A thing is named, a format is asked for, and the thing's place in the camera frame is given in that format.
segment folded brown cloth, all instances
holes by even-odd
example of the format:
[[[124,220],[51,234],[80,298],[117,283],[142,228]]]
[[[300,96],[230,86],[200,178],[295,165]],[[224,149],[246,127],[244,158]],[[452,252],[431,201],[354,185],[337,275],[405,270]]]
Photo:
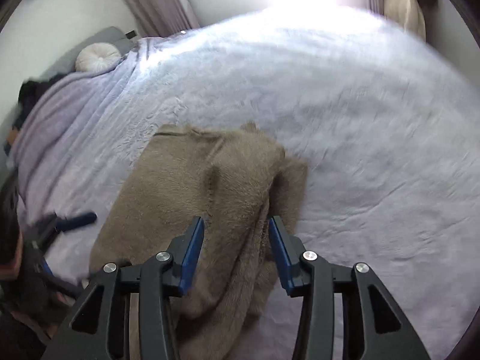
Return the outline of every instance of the folded brown cloth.
[[[236,131],[162,126],[124,183],[90,267],[118,258],[143,263],[201,215],[205,239],[193,286],[174,304],[177,338],[182,360],[220,360],[273,289],[267,219],[280,215],[294,230],[306,169],[252,123]]]

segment round pillow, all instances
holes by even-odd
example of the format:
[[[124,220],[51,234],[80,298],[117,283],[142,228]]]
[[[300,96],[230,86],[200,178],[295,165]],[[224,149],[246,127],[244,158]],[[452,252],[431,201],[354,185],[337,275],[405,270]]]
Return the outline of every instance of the round pillow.
[[[120,51],[114,45],[94,43],[85,47],[78,54],[75,70],[97,73],[117,63],[121,57]]]

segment silver screw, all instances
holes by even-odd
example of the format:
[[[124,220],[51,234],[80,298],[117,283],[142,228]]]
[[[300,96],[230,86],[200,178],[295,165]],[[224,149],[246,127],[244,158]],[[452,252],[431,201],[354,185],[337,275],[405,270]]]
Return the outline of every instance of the silver screw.
[[[308,261],[314,261],[317,259],[317,254],[314,251],[307,250],[303,252],[303,258]]]
[[[159,254],[157,254],[157,257],[155,257],[158,261],[167,261],[170,258],[170,253],[167,251],[161,251]]]
[[[357,268],[357,271],[359,271],[361,274],[365,274],[370,270],[370,267],[365,264],[364,262],[359,262],[355,268]]]
[[[117,269],[117,266],[112,262],[109,262],[108,264],[105,264],[104,267],[103,267],[103,271],[108,273],[108,274],[111,274],[112,272],[115,272],[116,269]]]

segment bed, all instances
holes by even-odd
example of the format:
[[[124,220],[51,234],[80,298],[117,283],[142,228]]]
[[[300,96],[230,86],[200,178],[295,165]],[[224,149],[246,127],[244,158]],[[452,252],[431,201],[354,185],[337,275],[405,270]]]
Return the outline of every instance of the bed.
[[[441,360],[480,303],[479,99],[433,49],[351,8],[269,9],[143,39],[109,71],[55,84],[28,116],[10,154],[19,219],[98,214],[47,259],[78,280],[160,125],[253,120],[308,161],[297,224],[305,245],[332,263],[368,262]],[[277,285],[231,358],[291,358],[300,309]],[[339,359],[341,329],[335,336]]]

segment curtain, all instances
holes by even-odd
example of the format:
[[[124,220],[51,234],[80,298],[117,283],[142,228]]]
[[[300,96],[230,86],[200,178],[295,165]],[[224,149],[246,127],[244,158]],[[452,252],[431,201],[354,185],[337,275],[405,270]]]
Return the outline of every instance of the curtain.
[[[168,37],[198,28],[188,0],[125,0],[137,20],[141,35]]]

